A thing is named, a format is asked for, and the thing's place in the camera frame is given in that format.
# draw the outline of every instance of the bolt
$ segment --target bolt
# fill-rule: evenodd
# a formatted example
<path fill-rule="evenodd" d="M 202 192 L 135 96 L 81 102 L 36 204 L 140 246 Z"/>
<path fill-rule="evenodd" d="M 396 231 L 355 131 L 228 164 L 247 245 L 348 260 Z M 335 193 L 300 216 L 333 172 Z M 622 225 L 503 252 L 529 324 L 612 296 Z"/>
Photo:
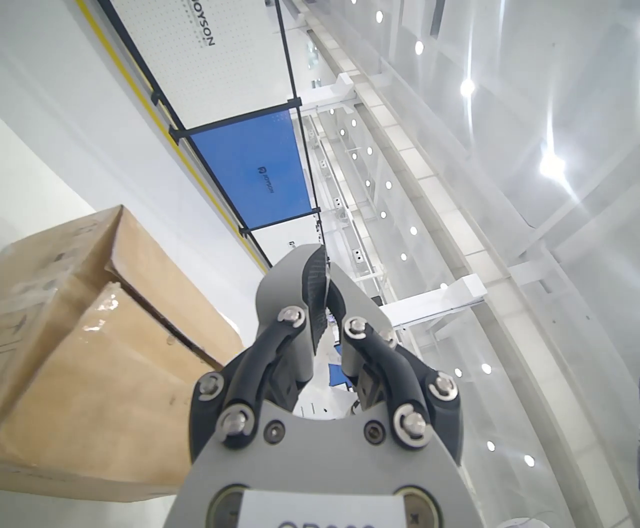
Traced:
<path fill-rule="evenodd" d="M 236 436 L 242 433 L 246 424 L 246 416 L 243 412 L 236 411 L 227 416 L 222 422 L 222 430 L 227 436 Z"/>
<path fill-rule="evenodd" d="M 264 428 L 264 441 L 267 444 L 279 444 L 284 438 L 284 424 L 279 420 L 273 420 Z"/>
<path fill-rule="evenodd" d="M 364 319 L 352 319 L 349 324 L 349 329 L 353 333 L 363 333 L 367 328 L 367 321 Z"/>
<path fill-rule="evenodd" d="M 288 308 L 282 314 L 282 319 L 288 323 L 295 323 L 300 318 L 300 312 L 295 308 Z"/>
<path fill-rule="evenodd" d="M 364 426 L 364 437 L 370 444 L 382 444 L 382 442 L 385 441 L 385 428 L 380 422 L 375 420 L 367 422 Z"/>
<path fill-rule="evenodd" d="M 424 421 L 424 418 L 422 418 L 420 413 L 412 412 L 404 417 L 402 428 L 410 437 L 416 439 L 424 435 L 424 432 L 427 429 L 427 422 Z"/>
<path fill-rule="evenodd" d="M 204 378 L 200 382 L 201 394 L 213 394 L 218 388 L 218 380 L 216 378 Z"/>
<path fill-rule="evenodd" d="M 453 384 L 453 381 L 451 381 L 448 378 L 443 378 L 441 376 L 438 376 L 436 378 L 435 385 L 436 385 L 436 388 L 438 389 L 438 392 L 441 393 L 443 396 L 448 396 L 455 387 Z"/>

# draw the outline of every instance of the logo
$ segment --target logo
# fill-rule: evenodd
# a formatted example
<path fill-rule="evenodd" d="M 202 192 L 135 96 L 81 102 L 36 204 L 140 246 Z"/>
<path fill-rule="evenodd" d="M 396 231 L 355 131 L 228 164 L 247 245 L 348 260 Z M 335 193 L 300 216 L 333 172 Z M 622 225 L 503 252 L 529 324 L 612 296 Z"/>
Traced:
<path fill-rule="evenodd" d="M 273 185 L 271 184 L 271 179 L 269 178 L 269 175 L 267 174 L 267 168 L 266 167 L 258 167 L 258 174 L 260 174 L 262 176 L 262 179 L 264 179 L 264 183 L 267 186 L 267 190 L 273 194 L 275 191 L 273 190 Z"/>
<path fill-rule="evenodd" d="M 194 32 L 198 37 L 200 47 L 208 47 L 216 44 L 213 38 L 213 32 L 209 27 L 209 21 L 202 7 L 200 0 L 183 0 L 182 5 L 189 4 L 186 11 L 191 14 L 192 24 L 196 24 Z"/>

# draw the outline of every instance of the pegboard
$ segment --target pegboard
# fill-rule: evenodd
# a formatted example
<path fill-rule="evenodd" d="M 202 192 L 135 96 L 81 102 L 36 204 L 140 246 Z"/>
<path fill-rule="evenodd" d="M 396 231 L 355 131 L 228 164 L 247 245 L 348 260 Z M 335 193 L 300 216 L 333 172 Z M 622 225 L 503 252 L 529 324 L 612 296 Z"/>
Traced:
<path fill-rule="evenodd" d="M 185 128 L 282 104 L 291 84 L 264 0 L 113 0 Z"/>

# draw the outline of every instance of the black metal bar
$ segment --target black metal bar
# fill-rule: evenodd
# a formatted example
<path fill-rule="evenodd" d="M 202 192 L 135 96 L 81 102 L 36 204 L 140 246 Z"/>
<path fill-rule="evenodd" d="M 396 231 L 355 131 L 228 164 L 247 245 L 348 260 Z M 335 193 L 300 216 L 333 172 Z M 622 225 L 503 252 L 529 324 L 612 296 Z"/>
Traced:
<path fill-rule="evenodd" d="M 264 227 L 271 227 L 272 225 L 278 225 L 279 223 L 285 223 L 289 220 L 297 220 L 298 218 L 304 218 L 305 216 L 311 216 L 312 214 L 319 214 L 320 207 L 315 207 L 311 209 L 311 211 L 303 212 L 302 214 L 297 214 L 295 216 L 289 216 L 288 218 L 283 218 L 282 220 L 276 220 L 275 222 L 269 222 L 266 224 L 259 225 L 258 227 L 243 227 L 240 230 L 240 234 L 250 233 L 251 231 L 258 231 L 258 229 L 262 229 Z"/>
<path fill-rule="evenodd" d="M 102 8 L 102 11 L 104 11 L 104 14 L 106 15 L 108 21 L 110 21 L 116 34 L 120 37 L 122 43 L 125 45 L 125 48 L 127 48 L 127 51 L 129 51 L 129 54 L 131 55 L 132 59 L 138 65 L 138 68 L 140 68 L 140 71 L 142 72 L 142 74 L 147 78 L 147 81 L 149 81 L 149 84 L 151 84 L 151 89 L 153 90 L 154 93 L 157 94 L 158 99 L 164 104 L 165 108 L 167 109 L 167 112 L 169 112 L 169 115 L 171 116 L 171 119 L 173 120 L 175 125 L 183 129 L 184 125 L 182 124 L 182 121 L 180 121 L 178 114 L 176 114 L 175 110 L 173 110 L 171 103 L 169 103 L 169 100 L 167 99 L 166 95 L 160 88 L 160 85 L 156 81 L 156 78 L 154 77 L 153 73 L 151 73 L 149 66 L 147 66 L 147 63 L 142 58 L 141 53 L 136 47 L 136 44 L 133 42 L 131 35 L 127 31 L 127 28 L 122 22 L 122 19 L 120 18 L 118 12 L 115 10 L 115 7 L 113 7 L 113 4 L 109 0 L 96 0 L 96 1 Z"/>
<path fill-rule="evenodd" d="M 269 114 L 284 112 L 285 110 L 298 108 L 300 106 L 302 106 L 302 100 L 299 97 L 296 97 L 294 99 L 289 99 L 287 102 L 284 102 L 282 104 L 277 104 L 275 106 L 270 106 L 268 108 L 261 108 L 260 110 L 253 110 L 252 112 L 247 112 L 246 114 L 234 115 L 233 117 L 221 119 L 220 121 L 215 121 L 213 123 L 208 123 L 206 125 L 200 125 L 199 127 L 194 127 L 192 129 L 187 129 L 187 130 L 174 129 L 172 137 L 186 138 L 188 136 L 200 134 L 201 132 L 207 132 L 208 130 L 213 130 L 220 127 L 226 127 L 227 125 L 233 125 L 235 123 L 240 123 L 242 121 L 247 121 L 249 119 L 262 117 Z"/>
<path fill-rule="evenodd" d="M 131 35 L 127 31 L 127 28 L 125 27 L 125 25 L 122 22 L 122 20 L 120 19 L 120 16 L 118 15 L 118 12 L 115 10 L 115 8 L 113 7 L 113 5 L 111 4 L 111 2 L 109 0 L 97 0 L 97 2 L 100 5 L 100 7 L 102 8 L 102 11 L 104 12 L 104 15 L 107 17 L 107 20 L 111 23 L 111 25 L 113 26 L 113 29 L 115 30 L 116 34 L 118 35 L 118 37 L 120 37 L 120 39 L 121 39 L 122 43 L 124 44 L 125 48 L 127 49 L 129 54 L 131 55 L 131 58 L 138 65 L 138 68 L 140 68 L 140 71 L 142 72 L 142 74 L 147 78 L 147 81 L 151 85 L 151 88 L 152 88 L 153 92 L 158 94 L 159 100 L 162 101 L 163 105 L 165 106 L 167 112 L 169 112 L 169 115 L 171 116 L 171 119 L 173 120 L 175 125 L 179 129 L 184 130 L 184 125 L 182 124 L 182 121 L 180 120 L 180 118 L 178 117 L 178 114 L 176 114 L 175 110 L 173 109 L 173 106 L 171 105 L 171 103 L 167 99 L 166 95 L 164 94 L 164 92 L 160 88 L 160 85 L 158 84 L 158 82 L 156 81 L 156 78 L 151 73 L 151 70 L 147 66 L 147 63 L 142 58 L 141 53 L 139 52 L 138 48 L 136 47 L 136 44 L 133 42 L 133 39 L 131 38 Z M 177 131 L 177 130 L 174 129 L 173 127 L 170 127 L 169 133 L 173 137 L 172 130 L 174 132 Z M 177 143 L 177 140 L 179 138 L 173 137 L 173 139 Z M 222 188 L 222 185 L 218 181 L 218 178 L 216 178 L 216 175 L 211 170 L 211 167 L 209 166 L 209 164 L 206 162 L 206 160 L 204 159 L 204 157 L 200 153 L 200 150 L 198 149 L 198 147 L 195 145 L 195 143 L 193 143 L 191 141 L 190 138 L 186 138 L 186 141 L 189 143 L 189 146 L 193 150 L 193 153 L 196 155 L 196 157 L 198 158 L 198 161 L 204 167 L 205 171 L 209 175 L 209 178 L 211 178 L 211 180 L 214 183 L 214 185 L 218 188 L 218 191 L 222 194 L 223 198 L 226 200 L 227 205 L 229 206 L 231 211 L 233 211 L 233 213 L 236 216 L 236 218 L 240 221 L 241 225 L 240 225 L 239 228 L 242 229 L 243 227 L 247 227 L 246 222 L 242 218 L 242 215 L 236 209 L 234 203 L 231 201 L 231 199 L 229 198 L 229 196 L 227 195 L 225 190 Z M 251 241 L 254 243 L 255 247 L 258 249 L 258 252 L 262 255 L 262 258 L 264 259 L 265 263 L 267 264 L 267 267 L 272 268 L 273 265 L 272 265 L 271 261 L 269 260 L 269 257 L 267 257 L 267 255 L 264 253 L 264 250 L 262 249 L 260 244 L 257 242 L 257 240 L 254 238 L 253 234 L 249 233 L 248 236 L 251 239 Z"/>
<path fill-rule="evenodd" d="M 287 60 L 287 70 L 289 71 L 289 81 L 291 82 L 291 91 L 293 98 L 295 99 L 298 94 L 296 93 L 296 81 L 293 78 L 293 68 L 291 67 L 291 56 L 289 55 L 289 44 L 287 44 L 287 35 L 284 29 L 284 20 L 282 20 L 282 7 L 280 6 L 280 0 L 276 0 L 276 14 L 278 15 L 278 26 L 280 27 L 280 36 L 282 37 L 282 47 L 284 48 L 284 58 Z"/>
<path fill-rule="evenodd" d="M 278 15 L 278 26 L 280 28 L 280 36 L 282 37 L 282 48 L 284 49 L 284 56 L 287 60 L 287 71 L 289 72 L 289 81 L 291 82 L 291 92 L 293 93 L 294 99 L 298 97 L 298 93 L 296 91 L 296 81 L 293 77 L 293 68 L 291 66 L 291 56 L 289 55 L 289 44 L 287 44 L 287 35 L 284 29 L 284 20 L 282 19 L 282 7 L 280 6 L 280 0 L 276 1 L 276 14 Z M 300 133 L 302 137 L 302 145 L 305 149 L 305 158 L 307 158 L 307 169 L 309 170 L 309 179 L 311 180 L 311 190 L 314 195 L 314 202 L 316 203 L 316 209 L 318 209 L 318 198 L 316 195 L 316 184 L 314 183 L 314 175 L 311 170 L 311 161 L 309 160 L 309 150 L 307 148 L 307 140 L 305 138 L 305 129 L 302 124 L 302 114 L 300 113 L 300 107 L 296 107 L 296 112 L 298 114 L 298 122 L 300 123 Z M 322 235 L 322 242 L 324 244 L 324 229 L 322 227 L 322 219 L 320 218 L 320 213 L 318 213 L 318 225 L 320 226 L 320 234 Z"/>
<path fill-rule="evenodd" d="M 316 203 L 316 209 L 319 209 L 318 197 L 316 194 L 316 184 L 314 183 L 314 175 L 311 172 L 311 160 L 309 159 L 309 149 L 307 147 L 307 142 L 305 140 L 305 127 L 302 123 L 302 114 L 300 113 L 300 108 L 296 108 L 296 112 L 298 113 L 298 122 L 300 123 L 300 134 L 302 135 L 302 146 L 305 149 L 305 158 L 307 158 L 307 170 L 309 171 L 309 180 L 311 181 L 311 192 L 314 195 L 314 202 Z M 324 229 L 322 227 L 322 218 L 320 218 L 320 212 L 318 212 L 318 225 L 320 226 L 320 234 L 322 235 L 322 243 L 324 244 Z"/>

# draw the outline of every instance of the white label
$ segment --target white label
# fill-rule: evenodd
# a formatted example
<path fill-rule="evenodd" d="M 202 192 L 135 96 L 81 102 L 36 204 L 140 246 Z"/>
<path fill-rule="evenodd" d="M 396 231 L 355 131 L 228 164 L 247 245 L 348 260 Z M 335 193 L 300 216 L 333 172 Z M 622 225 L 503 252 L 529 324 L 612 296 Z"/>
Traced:
<path fill-rule="evenodd" d="M 398 528 L 402 497 L 246 490 L 238 528 Z"/>

